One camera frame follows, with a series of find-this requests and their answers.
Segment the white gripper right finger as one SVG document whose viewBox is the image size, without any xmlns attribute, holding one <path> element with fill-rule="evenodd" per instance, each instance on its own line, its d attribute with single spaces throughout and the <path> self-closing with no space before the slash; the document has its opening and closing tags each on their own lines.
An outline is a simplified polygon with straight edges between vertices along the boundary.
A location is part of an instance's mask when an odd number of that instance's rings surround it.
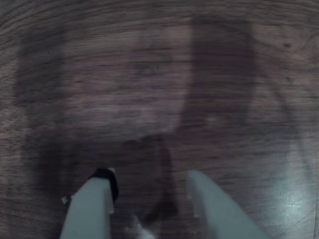
<svg viewBox="0 0 319 239">
<path fill-rule="evenodd" d="M 204 173 L 187 172 L 187 197 L 201 225 L 203 239 L 267 239 L 268 235 Z"/>
</svg>

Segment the gripper white left finger black-taped tip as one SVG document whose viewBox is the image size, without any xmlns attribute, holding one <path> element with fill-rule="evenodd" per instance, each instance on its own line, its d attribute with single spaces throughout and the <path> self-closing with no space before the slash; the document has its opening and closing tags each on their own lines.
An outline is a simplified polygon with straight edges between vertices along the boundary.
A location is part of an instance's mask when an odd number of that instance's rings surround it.
<svg viewBox="0 0 319 239">
<path fill-rule="evenodd" d="M 61 239 L 110 239 L 110 215 L 119 196 L 113 168 L 98 168 L 71 197 Z"/>
</svg>

